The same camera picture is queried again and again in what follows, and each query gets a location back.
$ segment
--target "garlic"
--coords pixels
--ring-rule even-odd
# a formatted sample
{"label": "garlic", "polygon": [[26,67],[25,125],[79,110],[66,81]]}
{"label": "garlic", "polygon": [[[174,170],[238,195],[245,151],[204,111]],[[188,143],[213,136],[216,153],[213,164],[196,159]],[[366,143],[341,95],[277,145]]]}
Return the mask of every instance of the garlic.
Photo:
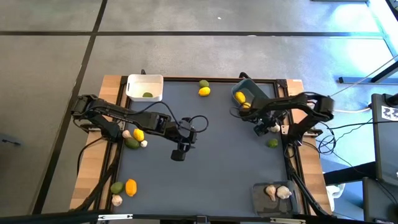
{"label": "garlic", "polygon": [[278,124],[275,124],[275,126],[270,127],[269,130],[272,131],[273,133],[278,133],[280,131],[280,126]]}
{"label": "garlic", "polygon": [[147,141],[143,140],[143,141],[141,142],[141,147],[147,147],[147,145],[148,145],[148,142],[147,142]]}
{"label": "garlic", "polygon": [[120,197],[120,195],[112,195],[112,204],[113,206],[117,207],[119,205],[121,205],[123,202],[122,197]]}
{"label": "garlic", "polygon": [[132,138],[129,130],[124,130],[122,136],[123,138]]}
{"label": "garlic", "polygon": [[278,190],[276,192],[276,196],[278,196],[280,199],[287,199],[292,195],[290,190],[285,187],[285,186],[280,186],[278,187]]}
{"label": "garlic", "polygon": [[267,188],[266,188],[266,193],[267,193],[267,195],[271,198],[271,200],[273,201],[273,202],[275,202],[275,192],[276,192],[276,188],[275,188],[275,186],[273,186],[273,185],[269,185]]}

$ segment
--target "dark gray mat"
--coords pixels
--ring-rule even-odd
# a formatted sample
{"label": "dark gray mat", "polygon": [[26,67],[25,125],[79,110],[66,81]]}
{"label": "dark gray mat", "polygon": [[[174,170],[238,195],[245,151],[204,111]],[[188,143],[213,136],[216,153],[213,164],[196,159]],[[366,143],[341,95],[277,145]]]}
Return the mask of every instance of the dark gray mat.
{"label": "dark gray mat", "polygon": [[[205,115],[210,125],[198,134],[195,149],[187,153],[184,162],[170,159],[177,144],[159,136],[146,134],[148,146],[133,151],[123,148],[118,181],[134,179],[137,194],[121,194],[123,204],[115,213],[156,215],[213,215],[253,217],[251,189],[255,183],[287,180],[282,147],[265,146],[270,133],[257,137],[254,125],[234,118],[229,108],[233,83],[210,83],[211,94],[198,96],[198,83],[165,82],[163,101],[177,119]],[[272,85],[260,85],[271,98]],[[132,103],[141,110],[149,103]],[[164,105],[148,111],[167,113]],[[202,129],[204,120],[194,120]],[[134,125],[127,128],[132,132]]]}

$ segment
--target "yellow object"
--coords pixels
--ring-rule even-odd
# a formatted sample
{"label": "yellow object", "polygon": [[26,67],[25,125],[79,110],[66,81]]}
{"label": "yellow object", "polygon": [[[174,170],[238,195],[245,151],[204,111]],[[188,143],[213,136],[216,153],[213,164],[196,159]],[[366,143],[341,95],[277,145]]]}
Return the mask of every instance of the yellow object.
{"label": "yellow object", "polygon": [[144,140],[144,132],[138,128],[134,130],[132,136],[139,142],[142,142]]}
{"label": "yellow object", "polygon": [[126,194],[130,197],[134,196],[137,193],[137,182],[133,179],[129,179],[126,182]]}
{"label": "yellow object", "polygon": [[235,93],[235,99],[240,104],[243,104],[244,102],[246,102],[246,97],[244,96],[244,94],[241,91],[238,91],[238,92]]}
{"label": "yellow object", "polygon": [[203,87],[199,90],[200,96],[208,96],[209,94],[210,94],[210,88],[208,87]]}
{"label": "yellow object", "polygon": [[244,104],[243,104],[243,108],[244,108],[244,109],[249,109],[250,106],[251,106],[250,103],[244,103]]}

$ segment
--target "white container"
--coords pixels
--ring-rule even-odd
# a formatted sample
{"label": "white container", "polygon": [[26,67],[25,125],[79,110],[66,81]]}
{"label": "white container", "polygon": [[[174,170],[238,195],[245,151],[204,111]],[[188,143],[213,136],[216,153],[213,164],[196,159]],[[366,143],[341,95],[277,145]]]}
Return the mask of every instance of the white container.
{"label": "white container", "polygon": [[[151,93],[153,97],[142,97],[144,93]],[[163,97],[162,75],[129,75],[127,79],[126,95],[136,102],[156,102]]]}

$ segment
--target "green lime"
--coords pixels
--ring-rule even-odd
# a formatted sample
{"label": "green lime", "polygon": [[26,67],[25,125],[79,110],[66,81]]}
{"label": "green lime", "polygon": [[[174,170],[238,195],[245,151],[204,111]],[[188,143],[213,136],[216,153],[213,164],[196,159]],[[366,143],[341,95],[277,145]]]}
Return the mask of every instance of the green lime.
{"label": "green lime", "polygon": [[116,182],[111,186],[112,194],[119,194],[123,190],[124,184],[122,182]]}
{"label": "green lime", "polygon": [[200,85],[200,88],[209,87],[210,86],[209,82],[206,81],[206,80],[200,80],[199,85]]}
{"label": "green lime", "polygon": [[270,139],[267,142],[267,146],[271,148],[276,148],[278,147],[278,140],[277,139]]}
{"label": "green lime", "polygon": [[142,95],[142,97],[154,97],[154,96],[151,93],[146,92]]}
{"label": "green lime", "polygon": [[138,149],[139,148],[139,141],[134,138],[127,138],[124,140],[124,144],[129,147],[130,149]]}

